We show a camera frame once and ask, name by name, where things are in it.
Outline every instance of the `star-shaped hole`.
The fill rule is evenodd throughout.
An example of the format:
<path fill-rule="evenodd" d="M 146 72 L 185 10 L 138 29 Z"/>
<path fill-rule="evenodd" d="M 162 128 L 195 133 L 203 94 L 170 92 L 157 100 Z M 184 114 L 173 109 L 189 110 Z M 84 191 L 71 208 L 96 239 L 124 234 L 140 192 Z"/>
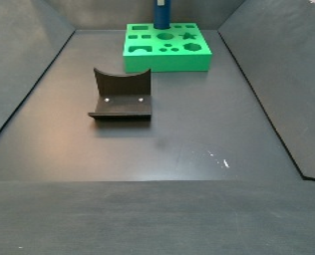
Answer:
<path fill-rule="evenodd" d="M 184 35 L 181 35 L 182 38 L 187 40 L 187 39 L 196 39 L 196 35 L 192 35 L 191 33 L 184 33 Z"/>

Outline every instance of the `black curved holder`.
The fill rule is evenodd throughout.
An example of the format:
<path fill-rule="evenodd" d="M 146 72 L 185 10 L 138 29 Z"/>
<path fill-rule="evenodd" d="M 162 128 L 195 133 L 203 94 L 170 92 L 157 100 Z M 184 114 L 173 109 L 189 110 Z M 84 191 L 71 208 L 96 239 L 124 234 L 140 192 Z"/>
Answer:
<path fill-rule="evenodd" d="M 149 119 L 152 106 L 152 70 L 137 75 L 114 76 L 94 69 L 100 101 L 94 119 Z"/>

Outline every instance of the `dark gray surface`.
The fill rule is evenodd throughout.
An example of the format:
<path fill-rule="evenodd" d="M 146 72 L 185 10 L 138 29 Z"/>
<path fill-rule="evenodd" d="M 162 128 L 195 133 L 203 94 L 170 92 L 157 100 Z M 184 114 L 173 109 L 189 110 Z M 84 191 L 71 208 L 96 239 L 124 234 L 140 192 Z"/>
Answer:
<path fill-rule="evenodd" d="M 0 183 L 9 254 L 315 254 L 315 183 Z"/>
<path fill-rule="evenodd" d="M 41 0 L 0 1 L 0 127 L 73 32 Z"/>
<path fill-rule="evenodd" d="M 0 134 L 0 180 L 299 180 L 217 32 L 204 37 L 209 72 L 153 74 L 152 121 L 96 123 L 93 70 L 124 72 L 125 32 L 78 32 Z"/>
<path fill-rule="evenodd" d="M 152 23 L 154 0 L 46 0 L 78 29 L 126 29 Z M 172 21 L 217 29 L 244 0 L 173 0 Z"/>
<path fill-rule="evenodd" d="M 220 33 L 302 172 L 315 178 L 315 4 L 248 0 Z"/>

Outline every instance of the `scratch mark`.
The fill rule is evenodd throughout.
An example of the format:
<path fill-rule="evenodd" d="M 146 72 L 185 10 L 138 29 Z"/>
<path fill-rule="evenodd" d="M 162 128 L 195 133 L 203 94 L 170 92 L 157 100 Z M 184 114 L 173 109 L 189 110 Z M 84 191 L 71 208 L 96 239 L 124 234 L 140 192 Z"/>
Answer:
<path fill-rule="evenodd" d="M 224 160 L 224 164 L 225 164 L 227 168 L 229 168 L 229 165 L 228 165 L 228 163 L 227 163 L 227 159 Z"/>

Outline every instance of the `circular hole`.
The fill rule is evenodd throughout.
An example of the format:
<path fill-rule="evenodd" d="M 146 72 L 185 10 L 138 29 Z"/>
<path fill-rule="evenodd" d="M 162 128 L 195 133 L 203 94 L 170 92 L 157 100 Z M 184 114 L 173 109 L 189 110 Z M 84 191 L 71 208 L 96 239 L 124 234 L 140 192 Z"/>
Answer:
<path fill-rule="evenodd" d="M 184 48 L 188 50 L 188 51 L 192 51 L 192 52 L 196 52 L 196 51 L 200 51 L 201 50 L 201 46 L 199 44 L 185 44 L 184 45 Z"/>
<path fill-rule="evenodd" d="M 170 33 L 161 33 L 157 35 L 157 37 L 162 40 L 170 40 L 173 38 L 173 34 Z"/>

